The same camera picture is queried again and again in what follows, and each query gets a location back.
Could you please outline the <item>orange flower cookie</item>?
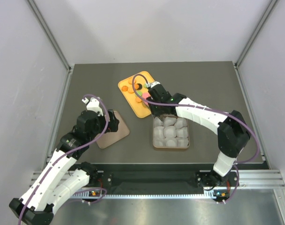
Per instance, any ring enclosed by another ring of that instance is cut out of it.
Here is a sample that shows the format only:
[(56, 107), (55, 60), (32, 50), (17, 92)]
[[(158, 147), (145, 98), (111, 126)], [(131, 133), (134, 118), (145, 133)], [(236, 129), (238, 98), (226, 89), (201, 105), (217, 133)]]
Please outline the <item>orange flower cookie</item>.
[(136, 97), (136, 98), (135, 98), (135, 101), (136, 101), (137, 103), (141, 103), (141, 102), (142, 102), (142, 100), (141, 100), (139, 97)]

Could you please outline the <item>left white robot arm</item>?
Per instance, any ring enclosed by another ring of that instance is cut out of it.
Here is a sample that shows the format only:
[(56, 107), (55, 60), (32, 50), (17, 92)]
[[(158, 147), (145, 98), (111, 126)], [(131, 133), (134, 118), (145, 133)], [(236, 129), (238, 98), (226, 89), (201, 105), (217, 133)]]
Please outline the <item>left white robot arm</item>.
[(63, 183), (60, 181), (91, 143), (104, 133), (117, 132), (118, 125), (119, 120), (113, 110), (108, 110), (105, 115), (89, 110), (81, 112), (76, 125), (61, 138), (34, 184), (20, 198), (11, 200), (9, 207), (18, 218), (18, 224), (50, 224), (58, 209), (86, 185), (96, 185), (102, 192), (98, 170), (87, 162), (79, 164)]

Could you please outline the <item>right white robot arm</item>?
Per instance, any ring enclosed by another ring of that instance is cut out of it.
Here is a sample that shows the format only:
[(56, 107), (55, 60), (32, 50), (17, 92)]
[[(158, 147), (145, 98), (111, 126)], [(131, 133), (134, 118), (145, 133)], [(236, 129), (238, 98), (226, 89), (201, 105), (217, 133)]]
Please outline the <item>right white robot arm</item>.
[(147, 83), (149, 93), (147, 101), (153, 116), (174, 115), (191, 120), (214, 132), (220, 150), (218, 158), (209, 175), (203, 179), (204, 186), (220, 186), (229, 178), (228, 173), (240, 152), (250, 140), (250, 132), (241, 125), (245, 122), (241, 113), (217, 113), (201, 104), (192, 101), (185, 95), (171, 95), (159, 82)]

